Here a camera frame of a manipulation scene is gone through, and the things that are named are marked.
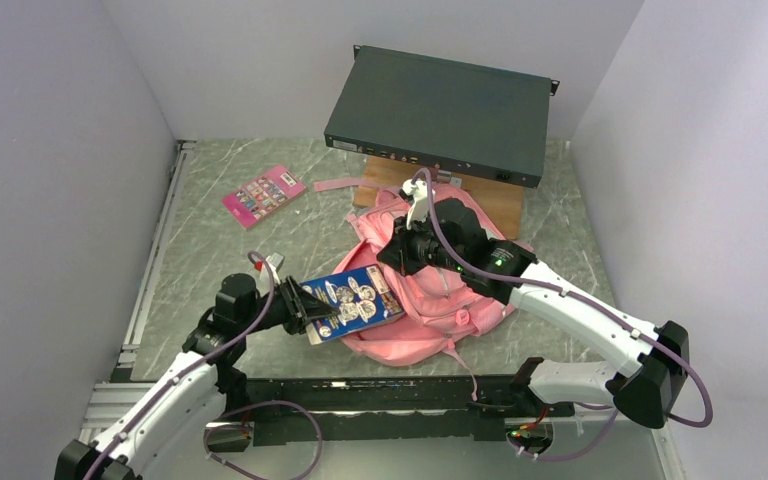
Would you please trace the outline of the blue treehouse book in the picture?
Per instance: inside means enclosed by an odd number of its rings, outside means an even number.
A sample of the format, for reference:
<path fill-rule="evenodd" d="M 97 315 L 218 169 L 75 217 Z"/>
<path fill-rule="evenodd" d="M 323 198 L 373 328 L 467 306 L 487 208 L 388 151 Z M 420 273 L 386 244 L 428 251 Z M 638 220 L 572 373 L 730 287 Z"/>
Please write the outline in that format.
<path fill-rule="evenodd" d="M 302 288 L 337 310 L 306 327 L 311 345 L 319 345 L 400 318 L 405 310 L 378 265 L 309 280 Z"/>

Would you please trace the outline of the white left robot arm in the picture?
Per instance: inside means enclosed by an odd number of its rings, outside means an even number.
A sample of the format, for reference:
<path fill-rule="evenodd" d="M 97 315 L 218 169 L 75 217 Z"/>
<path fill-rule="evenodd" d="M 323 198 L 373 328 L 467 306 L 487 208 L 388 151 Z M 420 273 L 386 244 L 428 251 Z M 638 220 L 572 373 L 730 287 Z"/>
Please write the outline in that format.
<path fill-rule="evenodd" d="M 55 478 L 146 479 L 181 435 L 256 409 L 247 377 L 235 366 L 247 336 L 275 326 L 300 334 L 338 312 L 291 277 L 269 275 L 267 283 L 269 291 L 261 295 L 253 277 L 226 277 L 161 379 L 94 439 L 71 441 L 57 458 Z"/>

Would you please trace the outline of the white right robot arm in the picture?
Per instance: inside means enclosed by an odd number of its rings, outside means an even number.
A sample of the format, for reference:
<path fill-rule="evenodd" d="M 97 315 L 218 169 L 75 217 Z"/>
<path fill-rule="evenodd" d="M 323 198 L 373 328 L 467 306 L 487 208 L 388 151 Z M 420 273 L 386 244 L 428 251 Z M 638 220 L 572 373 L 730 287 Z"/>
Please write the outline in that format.
<path fill-rule="evenodd" d="M 398 217 L 377 260 L 403 276 L 428 267 L 460 275 L 474 293 L 538 315 L 590 346 L 601 359 L 558 363 L 528 359 L 514 377 L 511 401 L 534 415 L 547 404 L 609 403 L 637 424 L 660 429 L 690 375 L 689 334 L 625 314 L 562 279 L 526 248 L 491 238 L 477 214 L 454 198 L 423 221 Z"/>

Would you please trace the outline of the pink student backpack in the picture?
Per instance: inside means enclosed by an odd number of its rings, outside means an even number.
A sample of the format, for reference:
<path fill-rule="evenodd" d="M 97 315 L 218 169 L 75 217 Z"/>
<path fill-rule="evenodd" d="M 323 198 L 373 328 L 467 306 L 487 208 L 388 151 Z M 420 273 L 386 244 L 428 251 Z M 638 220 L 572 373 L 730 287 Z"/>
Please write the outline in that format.
<path fill-rule="evenodd" d="M 427 267 L 405 277 L 380 264 L 377 253 L 391 239 L 394 220 L 406 215 L 408 209 L 396 188 L 386 188 L 378 193 L 371 209 L 348 215 L 346 220 L 359 242 L 332 273 L 372 264 L 382 270 L 405 313 L 384 325 L 335 340 L 391 367 L 413 365 L 438 353 L 456 357 L 457 341 L 488 333 L 514 311 L 473 292 L 454 272 Z"/>

